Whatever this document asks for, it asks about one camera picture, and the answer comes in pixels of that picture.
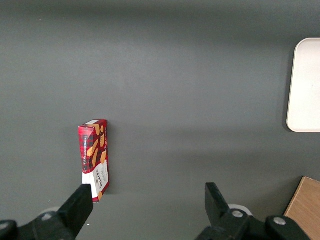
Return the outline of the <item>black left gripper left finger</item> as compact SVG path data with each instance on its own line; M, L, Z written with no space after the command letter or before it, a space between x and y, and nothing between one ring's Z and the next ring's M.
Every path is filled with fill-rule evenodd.
M47 211L32 222L36 240L74 240L93 211L92 188L82 184L56 211Z

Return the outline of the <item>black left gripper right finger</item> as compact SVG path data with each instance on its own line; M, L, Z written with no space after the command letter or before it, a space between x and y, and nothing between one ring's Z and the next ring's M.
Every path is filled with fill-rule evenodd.
M240 209L230 209L215 183L205 184L205 210L210 222L198 240L241 240L250 226L250 218Z

